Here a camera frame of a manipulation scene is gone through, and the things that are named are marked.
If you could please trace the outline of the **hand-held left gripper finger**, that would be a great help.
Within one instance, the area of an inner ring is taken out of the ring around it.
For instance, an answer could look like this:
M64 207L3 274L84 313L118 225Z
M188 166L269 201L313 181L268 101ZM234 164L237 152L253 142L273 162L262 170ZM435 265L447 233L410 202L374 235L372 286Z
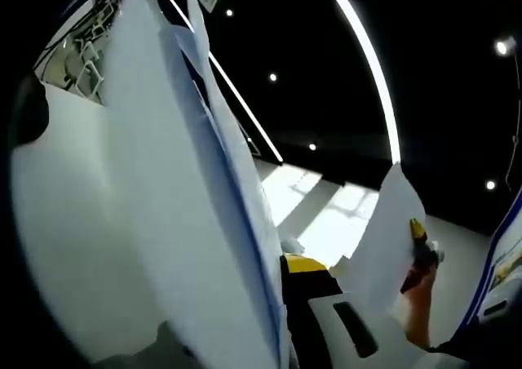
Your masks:
M280 257L287 324L300 368L411 368L412 345L388 313L343 292L325 266Z

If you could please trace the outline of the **person's right hand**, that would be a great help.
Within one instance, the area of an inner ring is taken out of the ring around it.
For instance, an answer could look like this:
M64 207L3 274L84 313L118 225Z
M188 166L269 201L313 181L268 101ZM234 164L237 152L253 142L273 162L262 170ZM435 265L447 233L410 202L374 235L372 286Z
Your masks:
M431 303L432 288L436 280L437 267L432 265L420 282L403 293L403 296L412 306L423 306Z

